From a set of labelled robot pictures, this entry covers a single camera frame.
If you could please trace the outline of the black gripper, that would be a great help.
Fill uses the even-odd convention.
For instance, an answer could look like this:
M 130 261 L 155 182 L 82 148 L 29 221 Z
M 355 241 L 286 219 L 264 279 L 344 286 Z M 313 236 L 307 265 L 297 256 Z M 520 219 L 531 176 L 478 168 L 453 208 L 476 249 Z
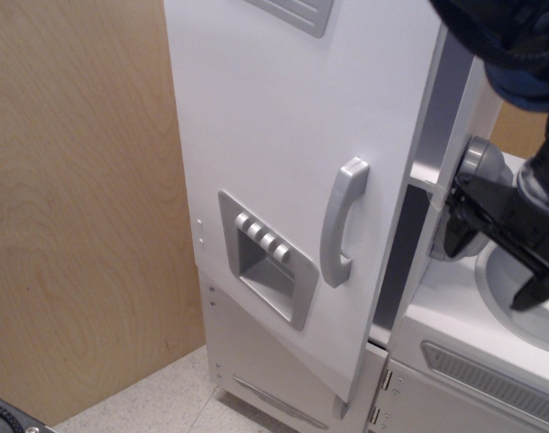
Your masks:
M 447 258 L 477 255 L 484 234 L 526 265 L 530 274 L 510 308 L 523 312 L 549 300 L 549 212 L 532 204 L 516 187 L 470 174 L 457 175 L 446 206 Z

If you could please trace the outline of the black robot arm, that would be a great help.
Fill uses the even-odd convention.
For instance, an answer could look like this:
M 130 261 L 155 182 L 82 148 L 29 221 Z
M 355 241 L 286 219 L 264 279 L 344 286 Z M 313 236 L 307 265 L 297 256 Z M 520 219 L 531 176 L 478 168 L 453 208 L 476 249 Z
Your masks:
M 549 1 L 434 1 L 432 6 L 460 44 L 483 61 L 487 80 L 502 99 L 548 115 L 544 143 L 515 185 L 461 173 L 446 200 L 446 254 L 454 257 L 485 234 L 532 273 L 510 304 L 526 311 L 549 300 Z

